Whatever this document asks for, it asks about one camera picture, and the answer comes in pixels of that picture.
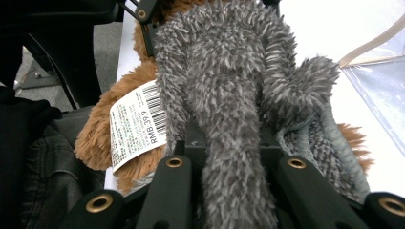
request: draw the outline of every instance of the stuffed animal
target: stuffed animal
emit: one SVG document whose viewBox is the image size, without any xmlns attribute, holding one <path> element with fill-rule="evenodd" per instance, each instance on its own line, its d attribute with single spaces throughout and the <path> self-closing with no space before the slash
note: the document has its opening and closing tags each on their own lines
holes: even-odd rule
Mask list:
<svg viewBox="0 0 405 229">
<path fill-rule="evenodd" d="M 165 155 L 186 138 L 192 119 L 207 138 L 205 228 L 277 227 L 259 154 L 261 126 L 337 192 L 357 201 L 370 192 L 332 118 L 337 65 L 316 56 L 297 66 L 292 32 L 274 10 L 240 0 L 194 7 L 163 25 L 156 43 Z"/>
<path fill-rule="evenodd" d="M 184 13 L 196 13 L 196 10 L 189 12 L 195 5 L 201 6 L 205 3 L 203 0 L 173 0 L 173 1 L 162 1 L 159 8 L 156 11 L 154 20 L 159 21 L 161 24 L 165 24 L 172 20 L 176 20 L 179 15 Z M 111 144 L 110 144 L 110 109 L 111 107 L 126 94 L 130 93 L 135 88 L 143 85 L 146 82 L 154 80 L 157 78 L 157 63 L 154 58 L 148 57 L 145 50 L 145 45 L 143 42 L 143 36 L 141 35 L 141 30 L 139 25 L 135 27 L 134 33 L 135 47 L 134 49 L 139 54 L 141 64 L 135 67 L 133 72 L 130 72 L 122 77 L 122 79 L 112 86 L 112 88 L 105 93 L 100 101 L 93 107 L 89 120 L 75 144 L 75 153 L 77 158 L 81 159 L 88 167 L 95 170 L 106 170 L 112 165 L 111 156 Z M 259 75 L 259 71 L 263 68 L 255 69 L 255 73 Z M 246 85 L 250 89 L 251 96 L 254 96 L 254 91 L 260 85 Z M 251 97 L 249 102 L 255 101 L 254 97 Z M 271 104 L 267 103 L 266 106 L 270 111 Z M 199 107 L 199 104 L 193 104 L 195 108 Z M 272 114 L 268 114 L 267 118 L 276 118 Z M 256 128 L 259 125 L 259 119 L 254 122 Z M 361 148 L 363 135 L 358 133 L 358 129 L 351 127 L 347 124 L 339 125 L 340 132 L 347 139 L 348 143 L 352 147 L 352 152 L 357 156 L 358 162 L 364 170 L 372 163 L 367 157 L 367 152 Z M 153 173 L 160 159 L 165 155 L 170 154 L 173 147 L 161 146 L 151 151 L 148 151 L 132 160 L 127 162 L 121 168 L 115 172 L 117 176 L 117 188 L 123 193 L 128 193 L 131 189 L 138 185 L 138 180 L 143 179 L 149 174 Z"/>
</svg>

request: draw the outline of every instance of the metal hole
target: metal hole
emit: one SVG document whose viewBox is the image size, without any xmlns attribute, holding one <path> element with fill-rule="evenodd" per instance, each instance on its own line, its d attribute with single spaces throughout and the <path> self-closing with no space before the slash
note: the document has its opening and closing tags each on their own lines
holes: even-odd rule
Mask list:
<svg viewBox="0 0 405 229">
<path fill-rule="evenodd" d="M 177 168 L 181 167 L 183 164 L 182 159 L 178 157 L 173 157 L 168 160 L 166 160 L 166 165 L 169 166 L 170 168 Z"/>
<path fill-rule="evenodd" d="M 146 12 L 145 12 L 145 10 L 139 10 L 138 11 L 138 16 L 140 17 L 140 18 L 145 18 L 146 17 Z"/>
<path fill-rule="evenodd" d="M 405 217 L 405 204 L 394 198 L 381 198 L 378 203 L 387 211 Z"/>
<path fill-rule="evenodd" d="M 109 194 L 101 194 L 90 199 L 86 204 L 86 210 L 91 213 L 102 212 L 113 203 L 113 197 Z"/>
<path fill-rule="evenodd" d="M 297 158 L 288 160 L 288 164 L 289 164 L 289 166 L 296 168 L 296 169 L 304 169 L 305 167 L 307 167 L 307 164 L 304 161 L 297 159 Z"/>
</svg>

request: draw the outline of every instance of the white surface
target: white surface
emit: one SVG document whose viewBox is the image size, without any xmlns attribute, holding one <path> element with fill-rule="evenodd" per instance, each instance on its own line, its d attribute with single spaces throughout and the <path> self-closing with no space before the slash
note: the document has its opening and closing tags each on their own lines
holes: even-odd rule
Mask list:
<svg viewBox="0 0 405 229">
<path fill-rule="evenodd" d="M 297 63 L 306 57 L 325 55 L 336 62 L 354 48 L 370 41 L 405 12 L 403 0 L 331 1 L 285 0 L 281 13 L 296 36 Z M 136 66 L 132 33 L 134 19 L 125 16 L 117 79 Z M 365 145 L 375 165 L 368 175 L 372 192 L 385 191 L 405 197 L 405 158 L 385 133 L 349 79 L 341 74 L 331 99 L 336 122 L 361 126 Z M 116 189 L 111 170 L 107 171 L 107 189 Z"/>
<path fill-rule="evenodd" d="M 125 5 L 131 10 L 135 10 L 136 8 L 131 1 L 126 1 Z M 133 49 L 135 44 L 133 39 L 135 22 L 135 18 L 126 11 L 124 13 L 124 21 L 122 23 L 117 81 L 119 81 L 125 74 L 133 71 L 134 68 L 140 64 L 138 54 Z"/>
</svg>

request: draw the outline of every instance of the black fabric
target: black fabric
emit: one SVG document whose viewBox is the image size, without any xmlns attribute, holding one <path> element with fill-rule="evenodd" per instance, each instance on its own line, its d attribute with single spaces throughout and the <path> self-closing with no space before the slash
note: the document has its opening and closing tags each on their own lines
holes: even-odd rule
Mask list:
<svg viewBox="0 0 405 229">
<path fill-rule="evenodd" d="M 93 107 L 84 107 L 64 114 L 62 118 L 58 118 L 51 123 L 51 126 L 60 132 L 72 146 L 75 147 L 75 141 L 78 134 L 86 125 L 89 119 L 90 111 Z"/>
<path fill-rule="evenodd" d="M 23 59 L 23 44 L 19 37 L 0 37 L 0 82 L 14 86 L 14 80 Z"/>
<path fill-rule="evenodd" d="M 84 195 L 103 188 L 104 172 L 93 171 L 76 159 L 66 134 L 52 126 L 57 124 L 45 128 L 29 146 L 25 159 L 21 220 L 26 228 L 58 228 Z"/>
<path fill-rule="evenodd" d="M 0 1 L 0 37 L 59 26 L 98 25 L 117 17 L 115 0 Z"/>
<path fill-rule="evenodd" d="M 0 225 L 22 228 L 19 203 L 27 146 L 61 116 L 48 101 L 30 101 L 0 87 Z"/>
</svg>

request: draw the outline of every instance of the barcode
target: barcode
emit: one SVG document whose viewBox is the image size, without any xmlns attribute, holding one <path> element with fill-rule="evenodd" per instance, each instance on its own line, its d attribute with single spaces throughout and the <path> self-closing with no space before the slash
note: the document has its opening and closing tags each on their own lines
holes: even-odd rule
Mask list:
<svg viewBox="0 0 405 229">
<path fill-rule="evenodd" d="M 166 114 L 160 107 L 160 97 L 156 85 L 151 85 L 143 90 L 146 104 L 152 115 L 158 135 L 166 135 Z"/>
</svg>

